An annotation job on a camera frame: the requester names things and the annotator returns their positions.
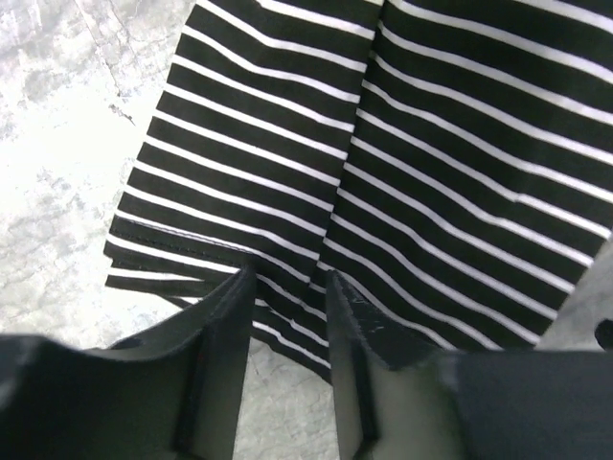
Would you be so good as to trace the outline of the thin striped tank top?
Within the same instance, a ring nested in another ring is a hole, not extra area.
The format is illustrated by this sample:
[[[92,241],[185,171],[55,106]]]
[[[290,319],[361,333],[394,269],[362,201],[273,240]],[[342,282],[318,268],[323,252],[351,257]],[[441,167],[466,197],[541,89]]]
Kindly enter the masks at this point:
[[[531,348],[612,233],[608,1],[198,1],[104,248],[329,377],[325,284],[445,349]]]

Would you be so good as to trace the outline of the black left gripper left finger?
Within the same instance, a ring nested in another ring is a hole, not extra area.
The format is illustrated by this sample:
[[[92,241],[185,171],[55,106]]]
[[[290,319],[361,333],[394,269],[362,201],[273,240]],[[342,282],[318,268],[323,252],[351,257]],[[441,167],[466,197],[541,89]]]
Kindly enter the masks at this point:
[[[255,301],[250,268],[108,349],[1,338],[5,459],[229,459]]]

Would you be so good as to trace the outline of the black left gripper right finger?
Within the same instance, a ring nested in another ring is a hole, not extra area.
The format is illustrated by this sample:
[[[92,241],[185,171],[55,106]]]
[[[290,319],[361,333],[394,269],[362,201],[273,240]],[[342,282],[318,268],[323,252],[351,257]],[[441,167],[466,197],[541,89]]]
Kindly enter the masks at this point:
[[[608,459],[608,352],[450,352],[342,275],[327,281],[329,362],[344,459]]]

